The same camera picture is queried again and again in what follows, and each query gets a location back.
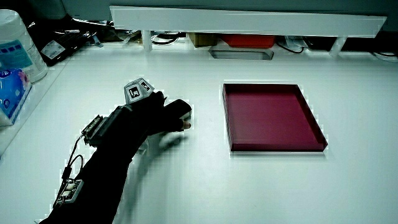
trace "cardboard box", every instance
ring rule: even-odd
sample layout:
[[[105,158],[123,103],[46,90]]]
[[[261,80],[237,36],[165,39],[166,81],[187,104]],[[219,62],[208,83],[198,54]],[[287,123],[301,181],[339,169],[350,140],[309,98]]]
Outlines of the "cardboard box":
[[[218,42],[217,34],[188,33],[195,47],[215,46]]]

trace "fingertip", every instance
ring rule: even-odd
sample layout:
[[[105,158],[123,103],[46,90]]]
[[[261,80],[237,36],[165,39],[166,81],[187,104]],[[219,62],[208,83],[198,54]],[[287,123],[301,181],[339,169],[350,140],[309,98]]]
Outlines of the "fingertip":
[[[188,121],[183,121],[182,129],[186,130],[190,128],[191,128],[191,123],[189,123]]]

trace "wire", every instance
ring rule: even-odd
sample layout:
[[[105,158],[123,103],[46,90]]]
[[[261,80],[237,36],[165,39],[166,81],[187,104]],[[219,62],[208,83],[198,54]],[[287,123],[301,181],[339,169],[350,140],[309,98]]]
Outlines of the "wire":
[[[171,44],[171,43],[177,41],[179,37],[183,37],[184,35],[185,35],[185,33],[181,33],[181,32],[178,32],[176,34],[171,34],[171,33],[157,34],[152,37],[152,43],[157,44],[157,45],[167,45],[167,44]],[[168,41],[159,42],[159,41],[154,40],[155,38],[164,39],[164,40],[168,40]]]
[[[397,61],[392,61],[392,60],[384,60],[384,59],[381,59],[381,58],[379,58],[378,56],[377,56],[377,54],[375,54],[374,52],[370,52],[373,56],[375,56],[377,59],[379,59],[379,60],[382,60],[382,61],[385,61],[385,62],[390,62],[390,63],[398,63]]]
[[[282,47],[283,49],[285,49],[285,50],[287,50],[287,51],[289,51],[289,52],[295,53],[295,54],[301,54],[301,53],[304,51],[304,47],[301,48],[301,51],[295,52],[294,50],[290,50],[290,49],[288,49],[287,47],[284,47],[284,46],[280,45],[279,43],[276,43],[276,44],[277,44],[279,47]]]
[[[379,55],[382,55],[382,56],[386,56],[386,57],[398,57],[397,54],[388,55],[388,54],[383,54],[383,53],[380,53],[380,52],[373,52],[373,53],[379,54]]]
[[[78,157],[80,157],[80,168],[82,169],[83,168],[83,164],[84,164],[84,158],[83,158],[83,156],[82,155],[77,155],[73,160],[72,160],[72,162],[70,163],[70,165],[72,165],[75,161],[76,161],[76,159],[78,158]]]
[[[75,153],[76,148],[77,148],[77,143],[79,142],[79,140],[82,137],[83,137],[83,135],[80,135],[79,138],[75,142],[75,146],[73,147],[72,153],[70,154],[70,157],[69,157],[69,161],[68,161],[68,165],[67,165],[68,168],[71,167],[71,165],[77,159],[77,157],[81,158],[81,167],[83,167],[83,156],[82,155],[77,155],[74,158],[74,160],[72,160],[73,154]],[[62,178],[62,183],[61,183],[60,189],[58,191],[57,197],[55,198],[54,204],[52,205],[52,208],[55,208],[55,206],[57,205],[58,198],[60,197],[62,190],[65,188],[65,186],[67,184],[67,179],[69,178],[69,175],[67,175],[67,176],[68,177]]]
[[[82,137],[83,137],[83,135],[80,135],[80,137],[76,140],[75,147],[73,147],[72,153],[70,154],[70,157],[69,157],[68,167],[70,167],[70,165],[71,165],[70,161],[72,160],[73,154],[76,151],[77,143],[79,142],[79,140],[82,139]]]

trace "white table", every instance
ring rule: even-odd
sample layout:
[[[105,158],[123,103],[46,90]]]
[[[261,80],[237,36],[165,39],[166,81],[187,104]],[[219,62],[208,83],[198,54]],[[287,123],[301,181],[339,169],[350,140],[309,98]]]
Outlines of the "white table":
[[[50,213],[80,131],[123,104],[123,86],[144,77],[170,100],[187,100],[193,125],[168,135],[182,137],[169,150],[158,152],[152,138],[149,153],[136,155],[115,223],[395,223],[398,63],[362,53],[274,52],[265,61],[217,60],[189,44],[79,51],[0,160],[1,222],[33,223]],[[224,80],[299,84],[328,149],[231,155]],[[81,142],[76,153],[87,160],[94,150]]]

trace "red container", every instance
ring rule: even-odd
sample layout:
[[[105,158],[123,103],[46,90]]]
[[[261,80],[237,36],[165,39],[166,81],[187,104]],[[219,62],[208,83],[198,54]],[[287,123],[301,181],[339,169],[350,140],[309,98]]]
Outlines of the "red container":
[[[268,49],[275,43],[273,35],[222,34],[221,39],[231,47],[244,48]]]
[[[231,151],[322,152],[328,145],[297,85],[224,84]]]

